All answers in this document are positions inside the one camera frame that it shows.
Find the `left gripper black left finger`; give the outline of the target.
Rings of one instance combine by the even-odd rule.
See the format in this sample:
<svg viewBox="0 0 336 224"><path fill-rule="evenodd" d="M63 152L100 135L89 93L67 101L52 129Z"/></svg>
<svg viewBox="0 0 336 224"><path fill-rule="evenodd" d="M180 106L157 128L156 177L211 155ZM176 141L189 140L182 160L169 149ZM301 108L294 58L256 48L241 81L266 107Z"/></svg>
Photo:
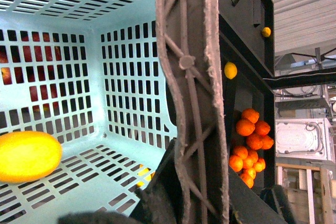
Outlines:
<svg viewBox="0 0 336 224"><path fill-rule="evenodd" d="M136 189L140 201L130 217L141 223L181 223L182 187L175 170L173 138L145 189Z"/></svg>

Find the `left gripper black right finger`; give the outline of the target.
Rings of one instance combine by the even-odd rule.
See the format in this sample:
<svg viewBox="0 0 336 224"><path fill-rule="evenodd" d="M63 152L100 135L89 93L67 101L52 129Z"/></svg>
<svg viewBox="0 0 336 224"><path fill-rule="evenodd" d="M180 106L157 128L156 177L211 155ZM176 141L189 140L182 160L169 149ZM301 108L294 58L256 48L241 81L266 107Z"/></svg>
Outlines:
<svg viewBox="0 0 336 224"><path fill-rule="evenodd" d="M283 218L228 168L229 223L285 223Z"/></svg>

